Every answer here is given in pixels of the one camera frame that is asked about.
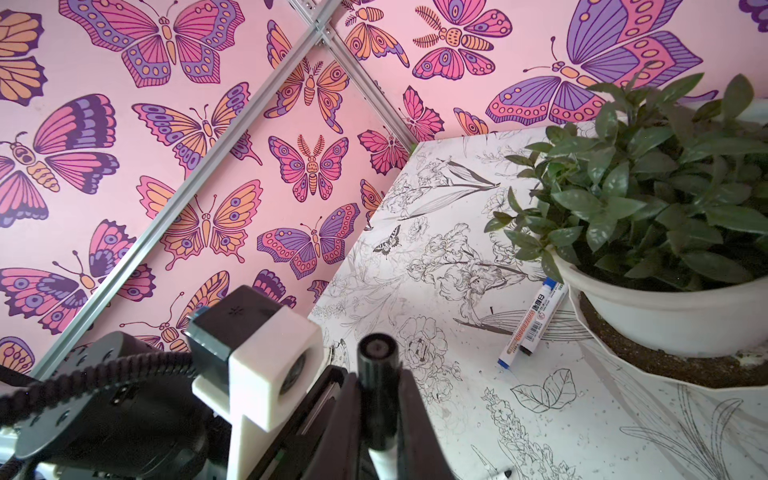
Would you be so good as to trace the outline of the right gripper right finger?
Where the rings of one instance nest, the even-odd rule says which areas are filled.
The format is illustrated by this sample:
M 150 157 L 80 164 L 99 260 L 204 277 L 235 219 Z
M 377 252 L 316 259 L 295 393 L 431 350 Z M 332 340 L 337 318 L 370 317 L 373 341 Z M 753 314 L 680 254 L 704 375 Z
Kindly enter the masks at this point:
M 402 369 L 398 380 L 397 478 L 454 479 L 414 375 Z

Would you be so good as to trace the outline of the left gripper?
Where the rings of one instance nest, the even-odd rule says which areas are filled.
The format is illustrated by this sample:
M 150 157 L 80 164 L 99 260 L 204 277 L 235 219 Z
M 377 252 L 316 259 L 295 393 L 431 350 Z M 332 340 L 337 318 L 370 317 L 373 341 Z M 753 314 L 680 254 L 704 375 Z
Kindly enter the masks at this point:
M 348 370 L 326 367 L 248 479 L 301 479 L 330 422 Z

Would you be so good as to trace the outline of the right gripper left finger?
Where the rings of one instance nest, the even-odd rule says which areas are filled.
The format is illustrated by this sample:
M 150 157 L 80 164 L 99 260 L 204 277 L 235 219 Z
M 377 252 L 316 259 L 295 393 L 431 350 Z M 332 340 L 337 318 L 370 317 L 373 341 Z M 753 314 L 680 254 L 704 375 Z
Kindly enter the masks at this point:
M 344 379 L 332 416 L 303 479 L 357 479 L 361 431 L 361 392 L 357 375 L 350 373 Z

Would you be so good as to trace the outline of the black cap top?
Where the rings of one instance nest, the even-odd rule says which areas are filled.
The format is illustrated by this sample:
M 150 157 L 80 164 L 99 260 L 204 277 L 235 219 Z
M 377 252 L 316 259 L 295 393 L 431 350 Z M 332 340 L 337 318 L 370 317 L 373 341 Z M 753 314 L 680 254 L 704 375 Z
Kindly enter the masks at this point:
M 363 438 L 369 449 L 389 450 L 398 427 L 397 342 L 385 333 L 367 335 L 358 344 L 357 366 Z

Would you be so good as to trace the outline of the white marker cluster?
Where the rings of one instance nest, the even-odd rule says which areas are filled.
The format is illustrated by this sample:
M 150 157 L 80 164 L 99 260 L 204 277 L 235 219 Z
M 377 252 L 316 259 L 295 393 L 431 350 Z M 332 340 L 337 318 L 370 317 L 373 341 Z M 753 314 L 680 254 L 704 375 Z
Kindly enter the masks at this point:
M 490 474 L 486 480 L 511 480 L 514 471 L 512 469 L 501 470 L 499 472 Z

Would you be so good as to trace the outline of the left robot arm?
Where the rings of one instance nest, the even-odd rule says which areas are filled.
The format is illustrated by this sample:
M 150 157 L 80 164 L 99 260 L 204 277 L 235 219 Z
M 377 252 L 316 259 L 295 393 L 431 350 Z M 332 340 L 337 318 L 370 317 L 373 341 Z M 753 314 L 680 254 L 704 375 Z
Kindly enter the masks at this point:
M 115 332 L 65 364 L 70 389 L 36 409 L 16 453 L 72 479 L 352 479 L 333 421 L 348 372 L 328 366 L 277 432 L 235 416 L 229 396 L 242 334 L 190 334 L 189 352 L 161 352 Z

